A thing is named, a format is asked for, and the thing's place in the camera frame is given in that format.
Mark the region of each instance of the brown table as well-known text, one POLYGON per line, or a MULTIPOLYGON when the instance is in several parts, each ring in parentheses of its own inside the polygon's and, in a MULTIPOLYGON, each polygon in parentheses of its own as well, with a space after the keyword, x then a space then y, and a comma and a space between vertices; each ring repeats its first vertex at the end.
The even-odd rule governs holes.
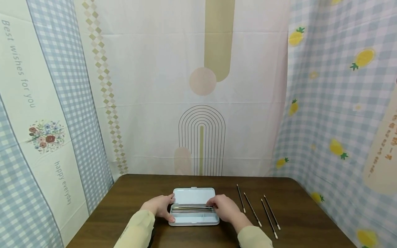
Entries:
MULTIPOLYGON (((112 248, 143 202, 161 194, 171 194, 174 188, 212 187, 217 194, 229 196, 241 207, 236 183, 240 186, 247 217, 258 225, 243 192, 249 197, 262 223, 262 230, 273 240, 275 248, 355 247, 305 190, 289 178, 124 175, 117 180, 67 248, 112 248), (260 202, 263 193, 281 227, 281 231, 277 231, 278 240, 273 236, 260 202)), ((165 220, 157 219, 154 228, 152 248, 236 248, 238 245, 233 227, 222 221, 217 226, 171 227, 165 220)))

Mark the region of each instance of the hand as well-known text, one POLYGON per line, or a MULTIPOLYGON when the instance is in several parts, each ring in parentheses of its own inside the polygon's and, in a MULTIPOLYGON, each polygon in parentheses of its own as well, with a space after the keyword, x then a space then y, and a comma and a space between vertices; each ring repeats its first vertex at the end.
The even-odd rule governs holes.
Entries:
POLYGON ((175 194, 169 196, 157 196, 145 202, 140 210, 149 210, 156 217, 165 218, 169 222, 175 222, 175 218, 167 211, 169 204, 175 202, 175 194))
POLYGON ((224 194, 216 195, 209 199, 207 201, 207 206, 214 207, 219 218, 226 222, 231 222, 233 217, 241 213, 236 203, 224 194))
POLYGON ((229 197, 216 195, 209 199, 207 206, 214 207, 216 214, 221 220, 230 222, 238 234, 244 227, 252 226, 252 223, 243 214, 236 203, 229 197))

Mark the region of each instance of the beige sleeve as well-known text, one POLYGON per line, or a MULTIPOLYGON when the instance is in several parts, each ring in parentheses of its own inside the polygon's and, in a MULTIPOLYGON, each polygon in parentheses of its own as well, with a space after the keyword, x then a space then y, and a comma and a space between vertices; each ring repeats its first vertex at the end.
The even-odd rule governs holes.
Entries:
POLYGON ((152 236, 154 215, 148 210, 136 212, 129 220, 114 248, 147 248, 152 236))
POLYGON ((259 227, 244 227, 237 238, 241 248, 273 248, 272 241, 259 227))

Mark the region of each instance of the gingham fabric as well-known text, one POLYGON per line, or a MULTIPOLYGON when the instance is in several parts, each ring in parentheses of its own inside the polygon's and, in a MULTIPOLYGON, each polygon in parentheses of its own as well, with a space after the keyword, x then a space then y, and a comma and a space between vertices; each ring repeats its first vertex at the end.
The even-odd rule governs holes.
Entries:
POLYGON ((361 229, 373 231, 379 247, 397 247, 397 196, 378 194, 362 181, 396 87, 397 1, 292 0, 290 18, 289 36, 299 27, 304 33, 288 48, 286 106, 269 175, 291 177, 308 193, 321 194, 320 206, 358 247, 365 245, 357 236, 361 229), (375 50, 375 58, 353 71, 365 48, 375 50), (332 138, 348 159, 330 152, 332 138), (289 161, 278 162, 284 158, 289 161), (284 165, 277 169, 278 163, 284 165))
MULTIPOLYGON (((91 213, 112 186, 72 0, 27 1, 65 115, 91 213)), ((0 247, 64 246, 0 102, 0 247)))
POLYGON ((0 96, 0 247, 63 247, 0 96))
POLYGON ((91 213, 112 186, 72 0, 28 0, 57 91, 91 213))

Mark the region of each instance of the curtain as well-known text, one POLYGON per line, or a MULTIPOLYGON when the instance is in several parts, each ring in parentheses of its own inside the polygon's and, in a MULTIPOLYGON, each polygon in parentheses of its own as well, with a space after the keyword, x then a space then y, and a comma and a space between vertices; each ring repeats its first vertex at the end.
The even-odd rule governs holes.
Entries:
POLYGON ((397 2, 291 2, 269 176, 291 177, 358 247, 397 244, 397 2))
POLYGON ((64 247, 113 178, 71 1, 1 1, 0 247, 64 247))
POLYGON ((75 8, 115 179, 268 172, 285 103, 289 1, 75 8))

